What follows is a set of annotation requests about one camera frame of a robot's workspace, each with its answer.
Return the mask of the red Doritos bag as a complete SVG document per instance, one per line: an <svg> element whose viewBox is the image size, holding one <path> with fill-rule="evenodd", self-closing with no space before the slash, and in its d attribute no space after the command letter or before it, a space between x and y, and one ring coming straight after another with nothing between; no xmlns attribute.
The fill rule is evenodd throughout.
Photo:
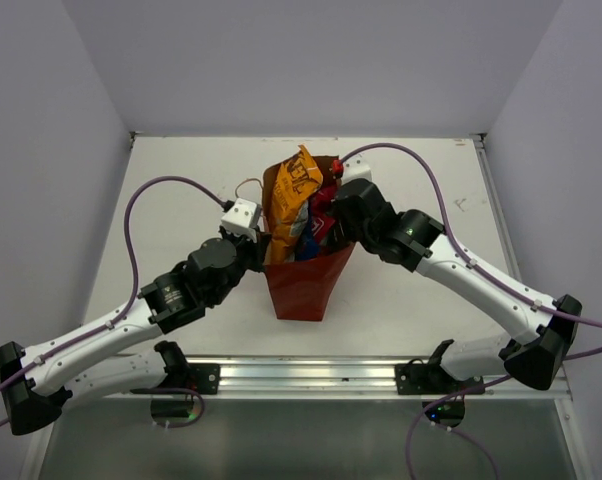
<svg viewBox="0 0 602 480"><path fill-rule="evenodd" d="M338 243L339 223L332 215L332 202L337 185L323 187L310 199L310 225L317 256L326 256Z"/></svg>

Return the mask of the blue snack bag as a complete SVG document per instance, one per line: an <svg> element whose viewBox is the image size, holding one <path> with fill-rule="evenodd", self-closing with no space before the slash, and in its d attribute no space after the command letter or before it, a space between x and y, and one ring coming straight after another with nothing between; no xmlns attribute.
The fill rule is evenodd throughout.
<svg viewBox="0 0 602 480"><path fill-rule="evenodd" d="M312 220L309 219L297 240L294 260L296 262L312 260L318 256L319 252L320 245L314 238Z"/></svg>

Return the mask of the red paper bag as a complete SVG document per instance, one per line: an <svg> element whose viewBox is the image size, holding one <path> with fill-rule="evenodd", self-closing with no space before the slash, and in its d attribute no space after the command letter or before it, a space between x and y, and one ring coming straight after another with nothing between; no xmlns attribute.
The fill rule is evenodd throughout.
<svg viewBox="0 0 602 480"><path fill-rule="evenodd" d="M338 187L339 181L333 177L330 167L332 162L339 158L330 155L312 156L323 174L323 184L320 189L333 184ZM270 229L267 215L273 183L279 166L284 161L268 167L259 181L263 207L261 219L268 233ZM270 247L271 241L266 253L265 277L276 317L280 320L322 321L332 291L354 250L354 244L343 238L339 226L338 243L326 256L296 262L294 249L286 263L274 265L270 263Z"/></svg>

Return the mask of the orange kettle chip bag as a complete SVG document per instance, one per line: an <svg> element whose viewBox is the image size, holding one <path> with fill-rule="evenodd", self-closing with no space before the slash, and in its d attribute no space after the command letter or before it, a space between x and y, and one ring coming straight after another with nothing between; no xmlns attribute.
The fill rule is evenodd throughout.
<svg viewBox="0 0 602 480"><path fill-rule="evenodd" d="M277 171L267 222L272 235L270 263L286 263L308 220L308 201L323 184L323 174L304 145Z"/></svg>

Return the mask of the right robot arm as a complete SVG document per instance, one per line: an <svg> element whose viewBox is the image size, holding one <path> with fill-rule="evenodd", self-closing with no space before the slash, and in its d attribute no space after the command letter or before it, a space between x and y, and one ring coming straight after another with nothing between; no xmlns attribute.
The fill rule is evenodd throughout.
<svg viewBox="0 0 602 480"><path fill-rule="evenodd" d="M535 291L466 248L454 249L446 228L426 213L396 211L363 178L338 187L332 210L346 238L382 261L448 288L494 320L503 334L469 342L448 340L430 357L426 379L449 392L475 376L508 374L547 390L574 342L581 303Z"/></svg>

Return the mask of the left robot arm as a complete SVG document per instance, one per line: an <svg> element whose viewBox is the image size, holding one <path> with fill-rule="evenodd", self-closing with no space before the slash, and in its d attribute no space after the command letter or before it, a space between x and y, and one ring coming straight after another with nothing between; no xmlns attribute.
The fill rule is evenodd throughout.
<svg viewBox="0 0 602 480"><path fill-rule="evenodd" d="M219 306L248 271L261 272L270 236L221 228L123 305L38 345L0 346L0 396L13 435L54 423L67 408L112 393L195 396L184 354L165 335Z"/></svg>

